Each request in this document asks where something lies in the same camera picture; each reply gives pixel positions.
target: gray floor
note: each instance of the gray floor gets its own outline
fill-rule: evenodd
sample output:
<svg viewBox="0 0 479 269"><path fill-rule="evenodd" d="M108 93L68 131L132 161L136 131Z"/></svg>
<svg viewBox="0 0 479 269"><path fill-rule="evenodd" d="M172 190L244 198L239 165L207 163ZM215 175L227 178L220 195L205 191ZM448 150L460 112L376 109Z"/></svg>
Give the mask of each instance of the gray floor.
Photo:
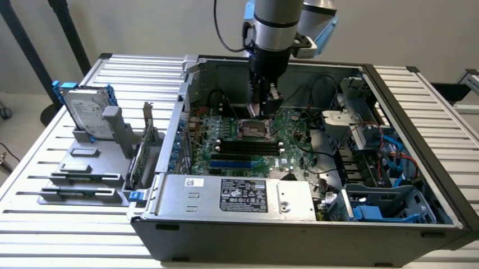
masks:
<svg viewBox="0 0 479 269"><path fill-rule="evenodd" d="M13 111L12 118L0 119L0 142L21 159L45 129L40 122L40 113L52 102L47 95L35 94L0 93L0 100ZM7 156L7 162L13 167L17 165L12 156ZM7 175L0 173L0 185L5 179Z"/></svg>

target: red cable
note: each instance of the red cable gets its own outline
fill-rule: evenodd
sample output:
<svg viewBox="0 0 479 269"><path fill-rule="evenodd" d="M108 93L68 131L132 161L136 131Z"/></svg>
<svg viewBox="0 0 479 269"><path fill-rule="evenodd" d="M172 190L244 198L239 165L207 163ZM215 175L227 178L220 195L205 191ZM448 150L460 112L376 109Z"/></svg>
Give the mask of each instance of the red cable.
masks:
<svg viewBox="0 0 479 269"><path fill-rule="evenodd" d="M197 110L197 112L196 112L196 117L199 117L200 116L200 113L203 112L203 108L200 108L200 110Z"/></svg>
<svg viewBox="0 0 479 269"><path fill-rule="evenodd" d="M396 156L396 153L395 153L395 152L391 152L389 155L391 155L391 156ZM416 178L416 177L418 177L418 173L419 173L416 160L415 160L411 156L406 155L404 153L402 153L402 157L412 162L412 164L414 164L414 169L415 169L414 177Z"/></svg>
<svg viewBox="0 0 479 269"><path fill-rule="evenodd" d="M381 134L381 138L383 138L383 130L380 129L380 127L379 127L379 124L377 123L375 123L375 122L361 122L361 123L353 123L352 125L357 125L356 127L353 127L349 131L348 131L348 133L347 133L347 135L345 135L345 137L348 137L351 134L352 134L352 132L361 126L361 125L365 125L365 124L371 124L371 125L375 125L375 126L377 126L377 128L379 128L379 133Z"/></svg>

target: black cable wire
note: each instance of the black cable wire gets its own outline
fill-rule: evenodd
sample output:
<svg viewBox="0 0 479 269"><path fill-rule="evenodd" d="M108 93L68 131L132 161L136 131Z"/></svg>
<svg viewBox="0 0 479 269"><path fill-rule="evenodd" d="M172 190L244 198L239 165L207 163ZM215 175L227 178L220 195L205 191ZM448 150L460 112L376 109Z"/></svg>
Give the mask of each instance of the black cable wire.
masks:
<svg viewBox="0 0 479 269"><path fill-rule="evenodd" d="M288 96L288 98L283 101L283 103L287 103L291 100L291 98L296 95L296 93L299 93L299 90L301 88L305 88L309 91L309 95L311 95L311 89L309 89L308 85L299 85L299 87L296 88L293 93Z"/></svg>
<svg viewBox="0 0 479 269"><path fill-rule="evenodd" d="M325 74L319 75L319 76L315 78L315 80L312 81L312 84L311 84L311 91L309 91L309 103L311 103L311 105L312 105L312 102L313 102L313 100L312 100L312 91L315 90L316 82L317 82L321 78L324 78L324 77L327 77L328 79L332 80L332 82L333 82L333 84L335 84L335 94L337 95L337 93L339 93L336 79L335 79L331 75L325 75Z"/></svg>
<svg viewBox="0 0 479 269"><path fill-rule="evenodd" d="M241 49L232 49L232 48L228 47L228 45L223 41L221 34L219 33L219 28L217 28L216 6L217 6L217 0L215 0L215 3L213 3L212 16L213 16L213 20L215 20L215 29L216 29L216 35L217 35L219 41L221 42L223 47L228 51L231 51L231 52L241 52L241 51L244 51L247 49L244 46L243 46Z"/></svg>
<svg viewBox="0 0 479 269"><path fill-rule="evenodd" d="M207 96L207 107L209 108L211 105L209 105L209 102L211 102L211 96L215 92L220 92L223 95L224 95L224 91L220 89L220 88L216 88L216 89L212 89L209 92L208 92L208 96Z"/></svg>
<svg viewBox="0 0 479 269"><path fill-rule="evenodd" d="M20 159L15 156L15 154L9 151L9 149L7 148L4 143L0 143L0 145L5 148L7 152L9 153L9 155L12 155L12 157L16 159L17 162L20 162Z"/></svg>
<svg viewBox="0 0 479 269"><path fill-rule="evenodd" d="M313 171L311 171L311 170L309 170L309 164L311 164L311 162L312 162L312 160L313 160L315 158L312 158L312 159L308 161L308 163L305 164L305 167L304 167L304 170L308 171L311 174L313 174L313 175L320 175L320 174L325 174L325 173L329 173L329 172L337 170L337 168L333 168L333 169L329 169L329 170L327 170L327 171L324 171L324 172L313 172Z"/></svg>
<svg viewBox="0 0 479 269"><path fill-rule="evenodd" d="M320 116L311 117L309 120L313 120L313 119L316 119L316 118L319 118L319 117L320 117ZM297 132L299 127L301 126L301 124L303 124L307 120L308 120L308 119L303 119L301 122L297 124L296 129L293 130L292 135ZM312 153L312 154L325 155L325 156L328 156L328 157L332 158L332 159L335 158L331 154L328 154L328 153L325 153L325 152L307 150L305 148L303 148L303 147L297 144L297 141L296 141L295 138L292 138L292 141L293 141L293 144L296 145L296 147L297 147L300 150L303 150L304 152Z"/></svg>

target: warning label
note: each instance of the warning label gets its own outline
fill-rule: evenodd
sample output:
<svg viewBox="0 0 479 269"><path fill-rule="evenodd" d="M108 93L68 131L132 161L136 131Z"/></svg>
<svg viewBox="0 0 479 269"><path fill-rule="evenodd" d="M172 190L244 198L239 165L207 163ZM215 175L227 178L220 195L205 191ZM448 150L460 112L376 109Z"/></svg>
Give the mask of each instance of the warning label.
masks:
<svg viewBox="0 0 479 269"><path fill-rule="evenodd" d="M268 212L264 180L221 179L219 208L223 211Z"/></svg>

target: slotted metal table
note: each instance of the slotted metal table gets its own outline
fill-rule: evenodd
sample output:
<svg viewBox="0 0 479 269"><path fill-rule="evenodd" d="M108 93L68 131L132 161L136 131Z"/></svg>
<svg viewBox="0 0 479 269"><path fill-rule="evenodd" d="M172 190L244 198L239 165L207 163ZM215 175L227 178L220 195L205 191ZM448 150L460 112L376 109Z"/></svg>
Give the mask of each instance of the slotted metal table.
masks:
<svg viewBox="0 0 479 269"><path fill-rule="evenodd" d="M97 60L81 84L112 84L133 129L144 127L143 102L152 102L155 126L164 132L183 82L181 65L183 58L113 54ZM419 73L404 67L376 66L376 70L479 213L475 131ZM39 205L37 192L73 142L72 129L63 108L1 186L0 268L273 268L161 263L151 258L135 234L127 208ZM479 268L479 241L458 251L435 251L406 268Z"/></svg>

